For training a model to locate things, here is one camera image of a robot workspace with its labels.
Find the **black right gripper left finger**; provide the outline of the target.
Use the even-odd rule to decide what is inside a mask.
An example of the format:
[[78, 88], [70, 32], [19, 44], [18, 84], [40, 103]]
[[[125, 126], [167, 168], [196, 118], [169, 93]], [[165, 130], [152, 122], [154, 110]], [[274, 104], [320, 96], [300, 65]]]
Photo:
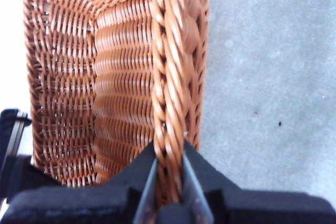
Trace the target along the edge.
[[154, 161], [149, 144], [102, 185], [40, 187], [17, 194], [3, 223], [132, 223]]

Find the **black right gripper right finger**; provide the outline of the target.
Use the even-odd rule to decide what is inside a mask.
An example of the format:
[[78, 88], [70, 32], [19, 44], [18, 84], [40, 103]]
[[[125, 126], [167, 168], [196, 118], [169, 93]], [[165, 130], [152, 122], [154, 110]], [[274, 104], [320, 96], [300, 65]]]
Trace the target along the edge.
[[242, 189], [216, 170], [189, 142], [186, 156], [215, 223], [335, 223], [331, 204], [306, 193]]

